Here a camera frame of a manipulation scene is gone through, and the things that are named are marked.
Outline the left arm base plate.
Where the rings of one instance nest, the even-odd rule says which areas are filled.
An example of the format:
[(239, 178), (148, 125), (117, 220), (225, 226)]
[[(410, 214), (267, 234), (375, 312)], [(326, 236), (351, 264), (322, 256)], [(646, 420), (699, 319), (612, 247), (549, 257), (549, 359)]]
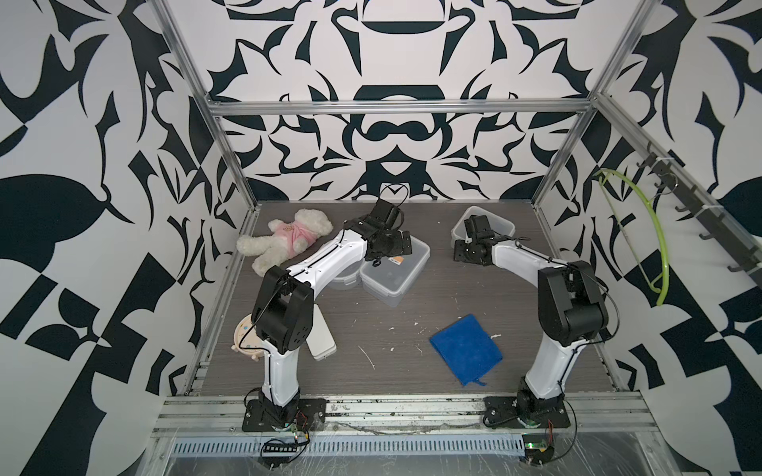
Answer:
[(295, 428), (300, 432), (315, 430), (325, 422), (327, 400), (301, 399), (297, 396), (285, 407), (278, 407), (266, 398), (246, 403), (242, 432), (275, 432)]

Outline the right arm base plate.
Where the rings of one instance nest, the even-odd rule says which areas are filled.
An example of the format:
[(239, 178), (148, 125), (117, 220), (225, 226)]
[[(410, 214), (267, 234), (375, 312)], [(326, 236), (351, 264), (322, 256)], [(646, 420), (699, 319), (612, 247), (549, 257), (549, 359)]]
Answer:
[(547, 430), (551, 426), (569, 428), (572, 425), (564, 394), (538, 399), (531, 392), (522, 391), (516, 397), (487, 397), (483, 402), (482, 424), (488, 428)]

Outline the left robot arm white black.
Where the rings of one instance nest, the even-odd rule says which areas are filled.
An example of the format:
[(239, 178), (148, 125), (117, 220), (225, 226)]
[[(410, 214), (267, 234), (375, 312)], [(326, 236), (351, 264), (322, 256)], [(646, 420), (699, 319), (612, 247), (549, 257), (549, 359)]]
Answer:
[(262, 405), (282, 420), (295, 418), (299, 400), (299, 351), (314, 327), (315, 298), (351, 265), (412, 253), (405, 214), (400, 206), (379, 198), (371, 212), (347, 220), (337, 237), (314, 255), (284, 269), (274, 265), (263, 277), (252, 311), (250, 331), (264, 352), (265, 377), (260, 390)]

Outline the clear rectangular lunch box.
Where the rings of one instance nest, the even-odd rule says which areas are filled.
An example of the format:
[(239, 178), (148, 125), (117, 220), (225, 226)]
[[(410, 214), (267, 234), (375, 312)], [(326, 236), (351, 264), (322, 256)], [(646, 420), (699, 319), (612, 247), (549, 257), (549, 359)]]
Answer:
[(506, 235), (510, 237), (515, 235), (516, 227), (513, 222), (489, 210), (473, 205), (466, 208), (462, 216), (456, 220), (456, 225), (450, 232), (450, 246), (454, 247), (456, 240), (466, 240), (466, 227), (464, 226), (464, 222), (472, 215), (486, 216), (491, 229), (498, 235)]
[(400, 305), (431, 257), (428, 244), (415, 237), (411, 238), (411, 243), (410, 255), (386, 257), (377, 267), (367, 263), (360, 269), (363, 289), (388, 307)]

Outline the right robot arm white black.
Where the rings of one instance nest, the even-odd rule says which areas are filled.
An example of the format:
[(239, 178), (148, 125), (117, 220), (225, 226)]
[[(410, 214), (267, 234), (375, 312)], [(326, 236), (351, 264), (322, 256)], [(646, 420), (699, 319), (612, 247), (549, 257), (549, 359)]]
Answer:
[(523, 377), (517, 407), (539, 411), (565, 397), (567, 378), (583, 349), (607, 327), (609, 316), (601, 286), (584, 261), (543, 255), (519, 239), (500, 234), (484, 214), (464, 218), (464, 239), (454, 242), (457, 262), (497, 267), (537, 288), (543, 338), (531, 369)]

